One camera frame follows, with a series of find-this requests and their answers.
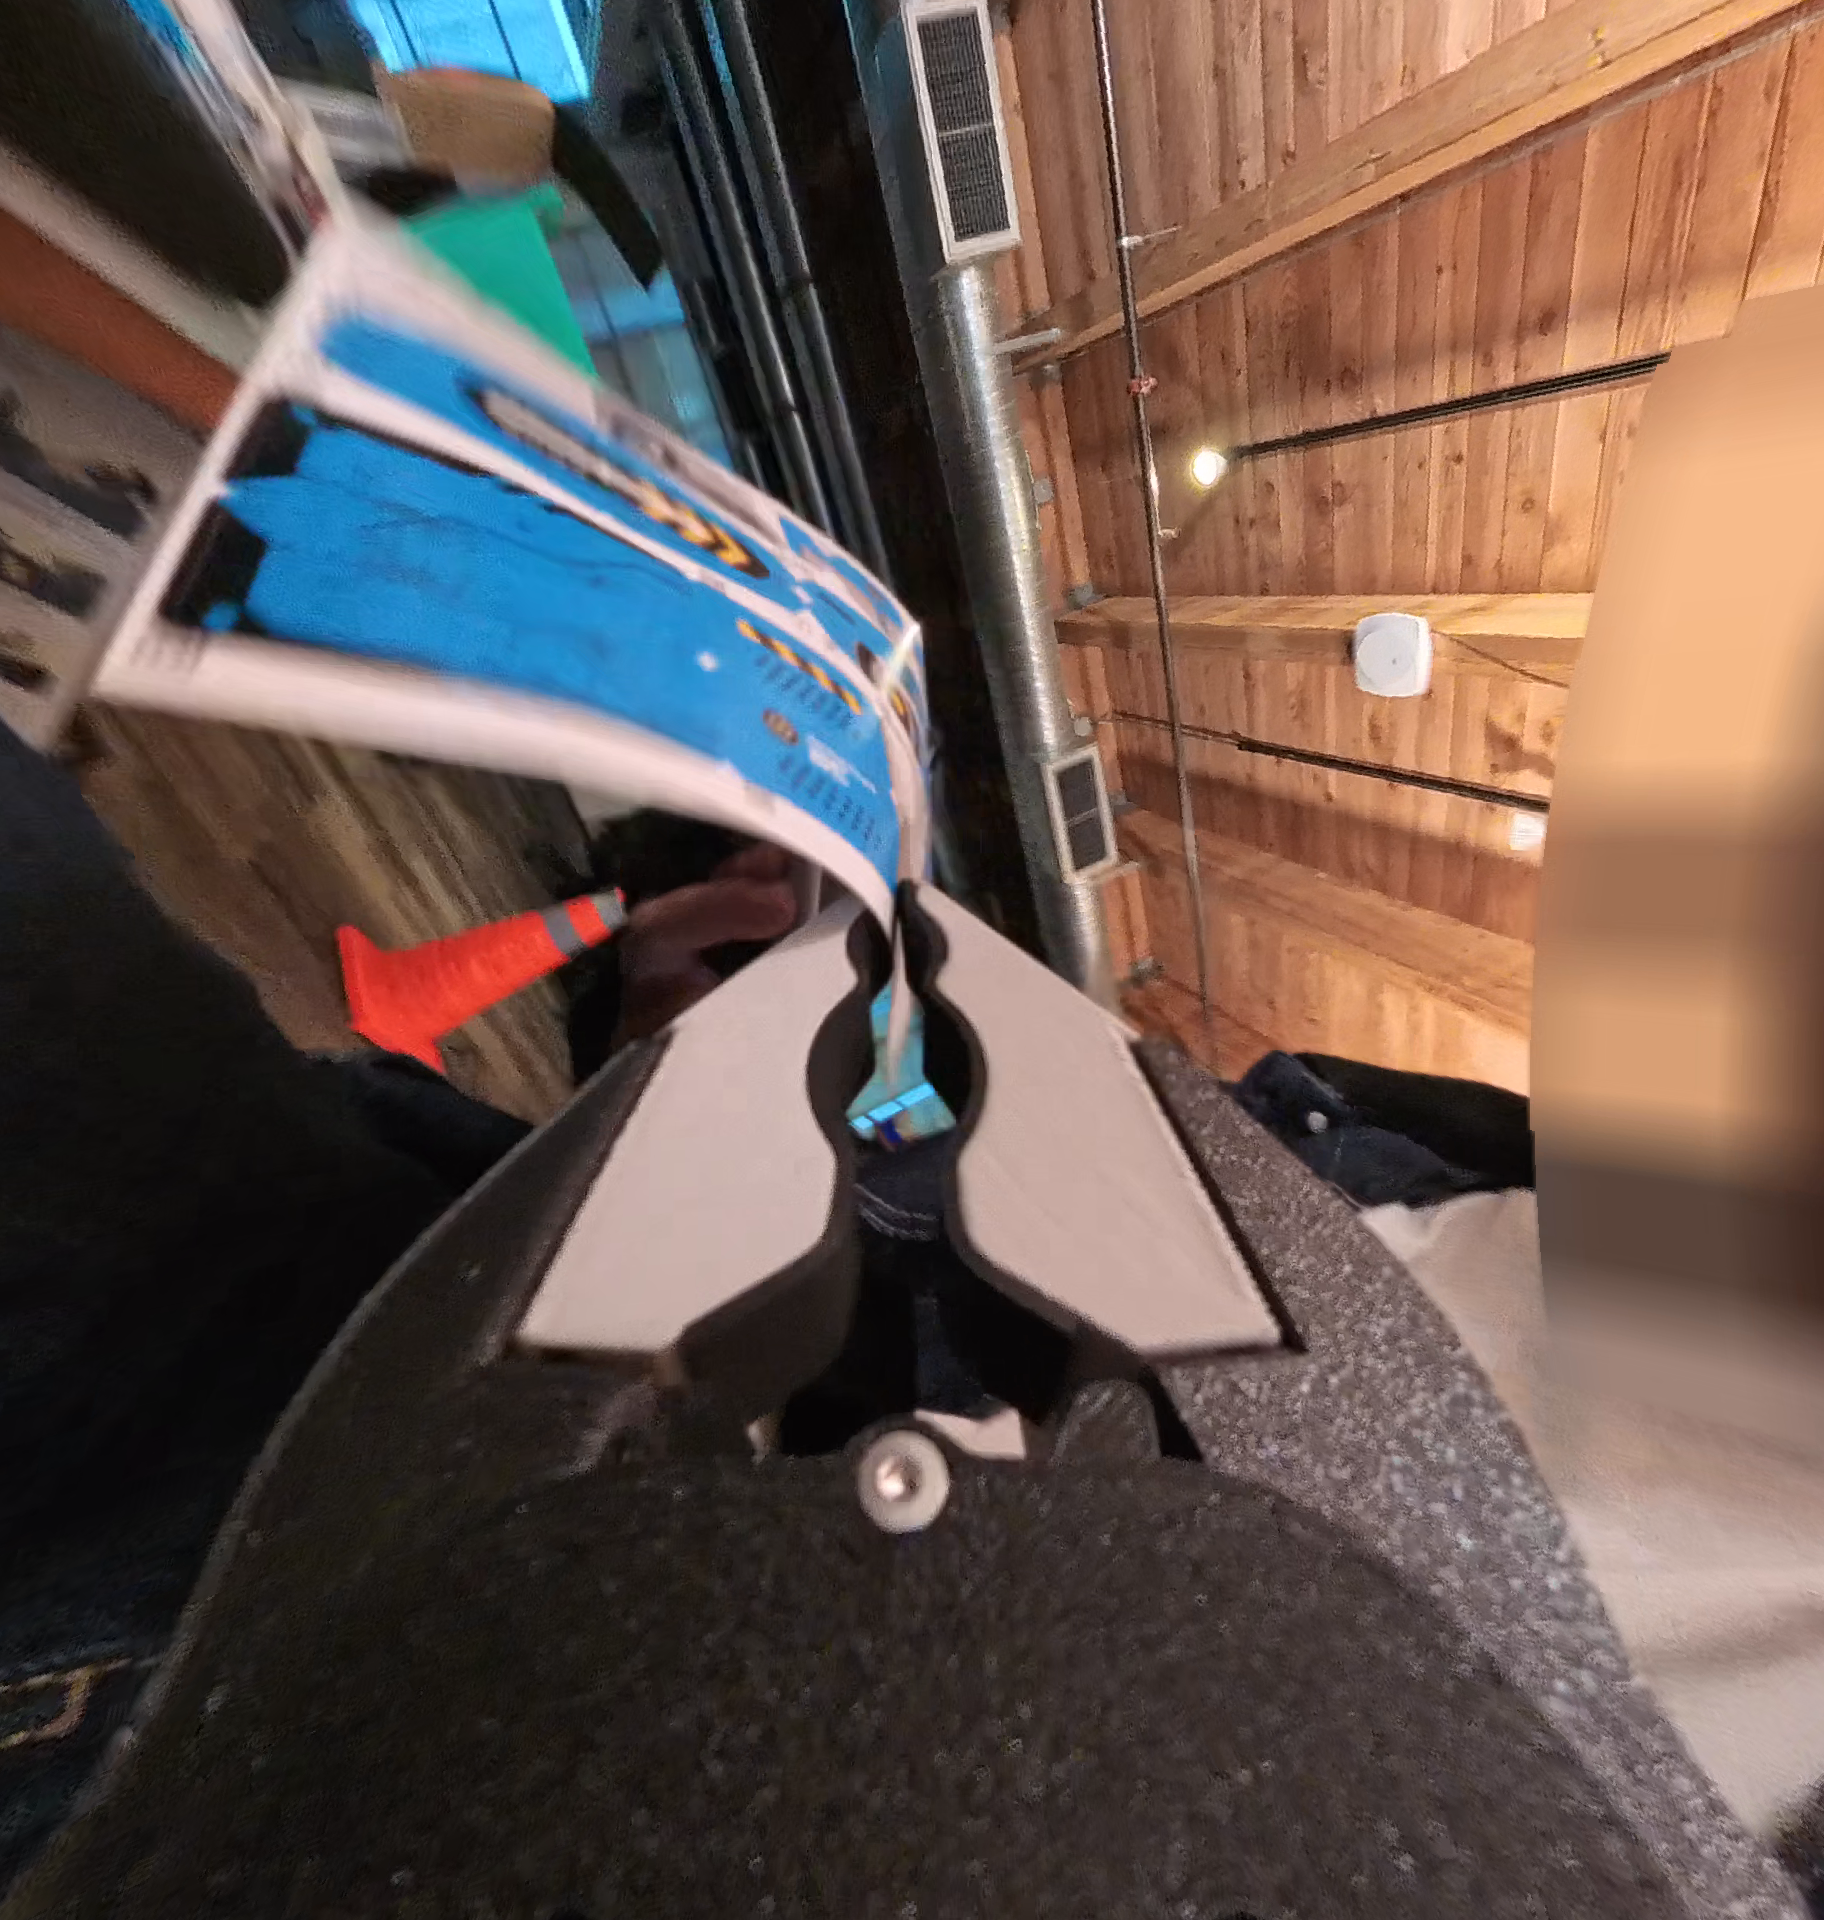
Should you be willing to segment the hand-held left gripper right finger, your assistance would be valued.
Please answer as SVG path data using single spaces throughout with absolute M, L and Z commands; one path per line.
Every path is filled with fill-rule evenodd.
M 1141 1062 L 1133 1029 L 930 886 L 899 902 L 965 1278 L 940 1306 L 972 1382 L 1056 1419 L 1090 1382 L 1275 1359 L 1289 1321 Z

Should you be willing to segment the person's denim jacket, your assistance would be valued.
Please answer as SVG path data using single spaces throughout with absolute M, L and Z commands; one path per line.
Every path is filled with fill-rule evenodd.
M 1483 1080 L 1273 1050 L 1227 1091 L 1356 1208 L 1537 1188 L 1528 1100 Z

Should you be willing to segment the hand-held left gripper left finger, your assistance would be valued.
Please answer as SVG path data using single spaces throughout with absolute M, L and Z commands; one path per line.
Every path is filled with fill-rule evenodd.
M 849 1109 L 893 946 L 845 896 L 654 1040 L 519 1325 L 522 1347 L 760 1419 L 841 1355 L 859 1297 Z

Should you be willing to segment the silver ventilation duct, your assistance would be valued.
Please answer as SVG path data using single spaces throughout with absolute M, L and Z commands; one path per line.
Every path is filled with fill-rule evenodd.
M 1083 742 L 1050 620 L 1033 469 L 996 348 L 994 268 L 976 260 L 936 272 L 911 292 L 908 320 L 1038 943 L 1062 978 L 1118 1011 L 1099 886 L 1067 873 L 1054 827 L 1054 767 Z

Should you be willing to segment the black and beige cardboard stand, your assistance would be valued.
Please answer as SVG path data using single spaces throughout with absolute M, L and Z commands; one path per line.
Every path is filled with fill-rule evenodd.
M 661 277 L 661 233 L 594 132 L 588 108 L 560 106 L 532 83 L 461 66 L 377 67 L 374 85 L 421 168 L 497 196 L 569 187 L 640 288 Z

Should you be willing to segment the white air vent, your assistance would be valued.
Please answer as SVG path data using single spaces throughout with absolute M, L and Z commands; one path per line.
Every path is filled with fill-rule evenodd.
M 1118 866 L 1115 805 L 1099 745 L 1050 757 L 1042 788 L 1062 879 L 1084 884 Z
M 971 268 L 1021 245 L 993 8 L 911 2 L 900 21 L 940 258 Z

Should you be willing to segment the blue white sticker sheet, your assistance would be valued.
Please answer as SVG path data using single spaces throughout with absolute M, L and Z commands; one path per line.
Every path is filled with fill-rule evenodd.
M 100 660 L 117 703 L 560 781 L 836 879 L 915 1025 L 917 618 L 393 222 L 318 228 Z

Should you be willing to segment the white ceiling device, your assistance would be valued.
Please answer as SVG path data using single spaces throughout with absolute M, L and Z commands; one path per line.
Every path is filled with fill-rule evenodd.
M 1430 692 L 1435 635 L 1429 616 L 1374 609 L 1359 618 L 1350 637 L 1356 690 L 1373 700 L 1422 700 Z

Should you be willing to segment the person's right hand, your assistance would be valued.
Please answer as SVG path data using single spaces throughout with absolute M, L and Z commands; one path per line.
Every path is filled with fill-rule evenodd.
M 708 951 L 777 943 L 794 929 L 798 914 L 786 873 L 712 876 L 645 902 L 617 935 L 615 1041 L 645 1041 L 711 996 L 722 975 Z

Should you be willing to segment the person's white shirt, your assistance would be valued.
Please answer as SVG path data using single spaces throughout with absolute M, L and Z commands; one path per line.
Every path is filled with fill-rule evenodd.
M 1743 1824 L 1824 1796 L 1824 1327 L 1763 1310 L 1546 1292 L 1537 1197 L 1361 1222 L 1492 1379 L 1633 1667 Z

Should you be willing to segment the teal box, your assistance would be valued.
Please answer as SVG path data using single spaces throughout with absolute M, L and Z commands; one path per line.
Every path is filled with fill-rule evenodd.
M 552 183 L 486 198 L 446 198 L 402 218 L 405 230 L 484 301 L 588 378 L 597 378 L 552 235 L 564 198 Z

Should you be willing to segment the orange traffic cone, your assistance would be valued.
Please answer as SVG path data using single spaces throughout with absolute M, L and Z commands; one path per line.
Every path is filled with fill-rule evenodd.
M 348 1029 L 443 1074 L 448 1033 L 604 946 L 629 916 L 625 891 L 610 887 L 397 949 L 341 923 Z

